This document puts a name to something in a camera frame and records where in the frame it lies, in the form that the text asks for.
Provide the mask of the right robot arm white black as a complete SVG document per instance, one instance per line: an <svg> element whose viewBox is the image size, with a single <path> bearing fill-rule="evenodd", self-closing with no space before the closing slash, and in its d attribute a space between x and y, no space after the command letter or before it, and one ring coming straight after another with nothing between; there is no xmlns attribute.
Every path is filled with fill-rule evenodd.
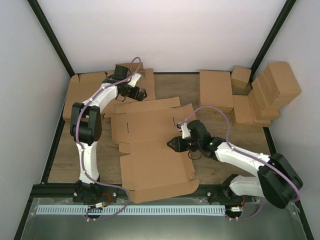
<svg viewBox="0 0 320 240"><path fill-rule="evenodd" d="M237 147L226 139L211 136L200 120L179 122L182 133L167 142L177 153L199 151L204 157L236 166L251 177L235 175L222 188L223 198L229 202L247 195L266 199L279 209L284 209L298 197L303 181L280 153L267 155Z"/></svg>

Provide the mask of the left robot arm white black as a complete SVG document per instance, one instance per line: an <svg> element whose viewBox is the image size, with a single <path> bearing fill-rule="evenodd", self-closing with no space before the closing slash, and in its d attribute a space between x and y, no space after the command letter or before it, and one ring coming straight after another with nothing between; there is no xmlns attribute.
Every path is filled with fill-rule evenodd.
<svg viewBox="0 0 320 240"><path fill-rule="evenodd" d="M141 102L148 94L137 86L142 77L142 64L128 67L116 65L114 73L106 77L97 91L83 102L75 102L71 108L70 135L79 154L80 174L74 196L79 201L97 202L103 195L103 185L97 167L97 145L102 135L101 111L118 96Z"/></svg>

